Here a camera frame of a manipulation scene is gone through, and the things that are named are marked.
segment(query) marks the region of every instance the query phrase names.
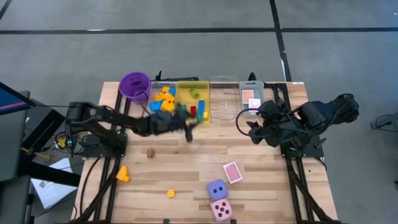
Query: green lego brick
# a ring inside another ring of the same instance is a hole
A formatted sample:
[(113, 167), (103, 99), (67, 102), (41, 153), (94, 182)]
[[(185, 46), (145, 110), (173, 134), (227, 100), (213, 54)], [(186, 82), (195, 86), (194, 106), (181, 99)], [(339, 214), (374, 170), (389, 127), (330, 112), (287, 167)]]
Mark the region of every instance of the green lego brick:
[(189, 90), (189, 93), (191, 94), (192, 97), (194, 97), (195, 99), (199, 98), (199, 93), (197, 92), (197, 90), (195, 88), (191, 88)]
[(205, 122), (205, 118), (203, 115), (197, 114), (197, 123), (203, 123)]

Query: paper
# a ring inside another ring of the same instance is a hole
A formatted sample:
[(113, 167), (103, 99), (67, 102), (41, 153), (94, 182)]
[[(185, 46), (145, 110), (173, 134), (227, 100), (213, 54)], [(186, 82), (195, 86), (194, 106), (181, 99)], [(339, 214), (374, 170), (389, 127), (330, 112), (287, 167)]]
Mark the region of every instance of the paper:
[(253, 90), (242, 90), (243, 103), (249, 103), (249, 99), (254, 98)]
[[(261, 106), (260, 99), (249, 99), (249, 108), (258, 109)], [(257, 110), (250, 110), (250, 113), (256, 113)]]
[(230, 184), (243, 180), (242, 174), (239, 171), (236, 162), (226, 164), (223, 166), (223, 168)]
[[(60, 161), (52, 164), (50, 167), (72, 172), (68, 158), (61, 159)], [(31, 181), (37, 194), (39, 195), (39, 199), (42, 202), (44, 209), (51, 208), (70, 192), (77, 189), (77, 187), (55, 184), (45, 180), (32, 179)]]

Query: playing card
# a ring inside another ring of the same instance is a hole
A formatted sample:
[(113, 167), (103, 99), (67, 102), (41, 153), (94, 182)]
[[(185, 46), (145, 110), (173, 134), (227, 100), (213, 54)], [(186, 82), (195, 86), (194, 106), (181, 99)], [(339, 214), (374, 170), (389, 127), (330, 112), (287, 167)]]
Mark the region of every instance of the playing card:
[(253, 90), (242, 90), (243, 103), (249, 103), (249, 99), (254, 98)]
[(239, 171), (236, 162), (226, 164), (223, 166), (223, 168), (230, 184), (243, 180), (242, 174)]
[[(260, 99), (249, 99), (249, 108), (259, 108), (261, 106), (261, 100)], [(257, 110), (251, 110), (249, 111), (250, 113), (255, 113)]]

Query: pink die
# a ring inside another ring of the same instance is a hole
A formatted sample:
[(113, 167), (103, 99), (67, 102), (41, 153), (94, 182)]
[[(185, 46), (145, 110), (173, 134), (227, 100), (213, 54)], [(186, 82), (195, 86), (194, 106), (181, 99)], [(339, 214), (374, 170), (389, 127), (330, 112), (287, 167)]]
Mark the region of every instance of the pink die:
[(217, 222), (221, 222), (232, 217), (232, 208), (227, 198), (211, 203), (210, 207)]

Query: yellow bin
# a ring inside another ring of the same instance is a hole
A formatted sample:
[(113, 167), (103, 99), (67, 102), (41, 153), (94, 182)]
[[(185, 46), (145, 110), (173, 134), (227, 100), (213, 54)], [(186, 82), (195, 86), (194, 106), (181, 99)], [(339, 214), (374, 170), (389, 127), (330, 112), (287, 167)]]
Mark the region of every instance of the yellow bin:
[[(195, 99), (190, 93), (191, 88), (196, 89), (199, 97)], [(195, 106), (198, 111), (199, 100), (205, 101), (205, 112), (208, 113), (210, 122), (210, 86), (208, 81), (178, 81), (175, 86), (175, 103), (181, 103), (187, 106), (187, 111), (191, 112), (191, 106)]]

